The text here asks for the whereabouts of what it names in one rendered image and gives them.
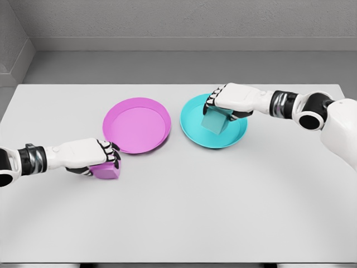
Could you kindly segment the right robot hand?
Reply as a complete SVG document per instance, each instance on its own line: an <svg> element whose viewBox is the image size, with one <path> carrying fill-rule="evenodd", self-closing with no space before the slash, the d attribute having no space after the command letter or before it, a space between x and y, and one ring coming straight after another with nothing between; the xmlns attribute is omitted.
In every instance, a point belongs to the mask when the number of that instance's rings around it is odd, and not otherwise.
<svg viewBox="0 0 357 268"><path fill-rule="evenodd" d="M252 96L256 89L246 85L228 83L214 90L206 99L203 107L203 115L207 111L218 107L224 110L231 110L228 113L229 121L239 118L249 117L253 114Z"/></svg>

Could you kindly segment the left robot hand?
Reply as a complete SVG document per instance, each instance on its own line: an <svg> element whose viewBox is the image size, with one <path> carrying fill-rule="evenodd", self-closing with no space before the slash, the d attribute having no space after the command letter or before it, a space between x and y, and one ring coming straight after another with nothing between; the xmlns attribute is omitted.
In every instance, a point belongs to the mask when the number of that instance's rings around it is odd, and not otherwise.
<svg viewBox="0 0 357 268"><path fill-rule="evenodd" d="M65 166L65 169L70 173L93 176L90 168L104 163L111 163L115 172L120 171L120 148L113 142L87 138L68 142L67 145L69 145L71 154L69 166Z"/></svg>

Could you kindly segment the pink cube block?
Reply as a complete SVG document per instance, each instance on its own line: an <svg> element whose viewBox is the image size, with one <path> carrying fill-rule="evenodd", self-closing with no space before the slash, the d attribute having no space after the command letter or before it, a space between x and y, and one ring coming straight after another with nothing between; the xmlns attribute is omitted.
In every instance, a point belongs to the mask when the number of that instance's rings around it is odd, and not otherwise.
<svg viewBox="0 0 357 268"><path fill-rule="evenodd" d="M98 179L118 179L120 175L120 165L116 168L113 162L105 162L100 165L90 166L89 170Z"/></svg>

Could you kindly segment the cyan cube block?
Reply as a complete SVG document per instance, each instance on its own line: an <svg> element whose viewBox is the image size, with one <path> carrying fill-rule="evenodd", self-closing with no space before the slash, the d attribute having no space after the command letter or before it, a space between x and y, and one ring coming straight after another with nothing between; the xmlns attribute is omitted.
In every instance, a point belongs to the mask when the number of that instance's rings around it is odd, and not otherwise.
<svg viewBox="0 0 357 268"><path fill-rule="evenodd" d="M212 133L220 135L227 128L232 113L233 110L209 107L203 116L201 125Z"/></svg>

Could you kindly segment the cyan round plate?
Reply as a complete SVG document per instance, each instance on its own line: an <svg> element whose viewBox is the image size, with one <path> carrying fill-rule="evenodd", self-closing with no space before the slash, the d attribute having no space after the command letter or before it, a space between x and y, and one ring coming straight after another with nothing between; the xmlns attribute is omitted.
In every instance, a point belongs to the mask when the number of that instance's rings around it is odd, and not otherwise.
<svg viewBox="0 0 357 268"><path fill-rule="evenodd" d="M241 118L228 122L227 128L216 134L201 125L204 119L203 105L208 94L191 98L183 106L180 114L180 125L184 134L194 143L210 149L221 149L234 145L245 135L248 128L248 119Z"/></svg>

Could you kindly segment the pink round plate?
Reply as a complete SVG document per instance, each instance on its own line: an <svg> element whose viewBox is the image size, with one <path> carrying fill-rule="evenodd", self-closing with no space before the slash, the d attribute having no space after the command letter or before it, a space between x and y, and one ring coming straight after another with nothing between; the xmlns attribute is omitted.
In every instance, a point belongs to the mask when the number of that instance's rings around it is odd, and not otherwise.
<svg viewBox="0 0 357 268"><path fill-rule="evenodd" d="M158 101L136 97L114 105L103 120L103 135L127 154L149 152L165 141L171 130L168 110Z"/></svg>

